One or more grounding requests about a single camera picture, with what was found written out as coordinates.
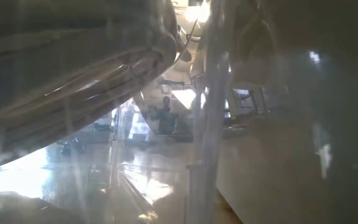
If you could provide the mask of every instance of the floor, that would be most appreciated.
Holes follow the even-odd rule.
[[[157,142],[87,144],[70,155],[52,144],[0,167],[0,192],[41,198],[84,223],[182,224],[191,144]],[[241,223],[218,191],[214,215]]]

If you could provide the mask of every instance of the person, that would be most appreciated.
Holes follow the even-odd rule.
[[[157,109],[154,108],[154,114],[152,115],[152,120],[159,120],[158,124],[158,133],[159,134],[172,134],[175,130],[175,118],[172,114],[170,114],[171,107],[170,98],[164,96],[162,98],[163,108]]]

